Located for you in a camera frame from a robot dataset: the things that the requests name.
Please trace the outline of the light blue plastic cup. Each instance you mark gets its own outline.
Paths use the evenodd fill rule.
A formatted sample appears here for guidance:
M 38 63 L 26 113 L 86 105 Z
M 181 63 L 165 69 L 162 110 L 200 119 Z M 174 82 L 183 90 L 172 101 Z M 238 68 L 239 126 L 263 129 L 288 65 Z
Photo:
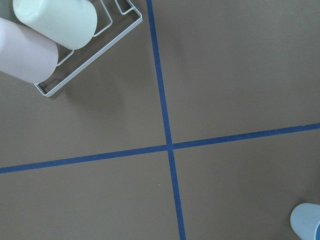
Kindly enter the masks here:
M 301 240 L 320 239 L 320 205 L 302 203 L 290 215 L 290 225 Z

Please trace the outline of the pink plastic cup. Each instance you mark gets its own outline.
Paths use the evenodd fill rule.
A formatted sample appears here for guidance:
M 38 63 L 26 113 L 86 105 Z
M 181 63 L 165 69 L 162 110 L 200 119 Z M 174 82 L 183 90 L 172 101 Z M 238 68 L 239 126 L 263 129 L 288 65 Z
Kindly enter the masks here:
M 0 19 L 0 71 L 31 84 L 47 80 L 58 64 L 54 41 L 7 19 Z

